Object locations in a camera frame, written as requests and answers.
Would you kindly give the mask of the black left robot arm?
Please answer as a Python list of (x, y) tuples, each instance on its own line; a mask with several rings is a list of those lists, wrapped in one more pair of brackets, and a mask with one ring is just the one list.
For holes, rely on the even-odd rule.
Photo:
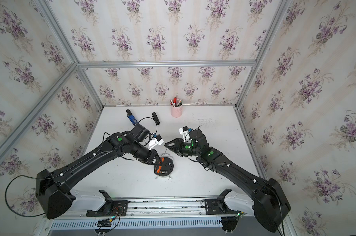
[(49, 172), (39, 172), (36, 181), (35, 196), (47, 219), (55, 219), (67, 212), (76, 197), (70, 192), (86, 176), (125, 154), (133, 155), (139, 162), (154, 165), (160, 162), (155, 146), (160, 146), (160, 135), (145, 147), (129, 131), (114, 133), (107, 137), (98, 147), (72, 163)]

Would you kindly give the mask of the white twin-bell alarm clock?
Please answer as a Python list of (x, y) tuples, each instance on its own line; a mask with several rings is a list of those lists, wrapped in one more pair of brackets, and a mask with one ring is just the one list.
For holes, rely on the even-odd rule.
[(174, 170), (174, 161), (171, 157), (165, 157), (163, 167), (156, 178), (171, 178), (171, 174)]

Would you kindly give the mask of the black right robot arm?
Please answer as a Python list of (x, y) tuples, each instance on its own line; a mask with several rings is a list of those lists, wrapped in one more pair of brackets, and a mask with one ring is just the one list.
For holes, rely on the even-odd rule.
[(283, 220), (290, 212), (291, 206), (278, 181), (251, 174), (207, 143), (186, 143), (182, 138), (176, 138), (164, 146), (179, 156), (195, 156), (204, 168), (222, 175), (242, 189), (253, 202), (255, 218), (266, 230), (275, 233), (279, 226), (284, 226)]

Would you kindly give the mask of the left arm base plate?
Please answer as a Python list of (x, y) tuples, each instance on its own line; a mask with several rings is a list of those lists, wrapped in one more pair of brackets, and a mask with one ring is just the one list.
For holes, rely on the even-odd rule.
[(86, 212), (86, 217), (99, 217), (99, 216), (125, 216), (127, 213), (127, 208), (129, 201), (127, 200), (116, 200), (105, 191), (99, 190), (99, 192), (104, 197), (105, 202), (101, 205), (98, 210), (88, 209)]

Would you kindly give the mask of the orange handled screwdriver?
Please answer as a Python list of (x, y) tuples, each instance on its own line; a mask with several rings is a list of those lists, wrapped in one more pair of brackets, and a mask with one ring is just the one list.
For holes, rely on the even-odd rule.
[(165, 152), (159, 157), (159, 160), (154, 163), (154, 174), (158, 175), (163, 167), (164, 158), (166, 155), (167, 149)]

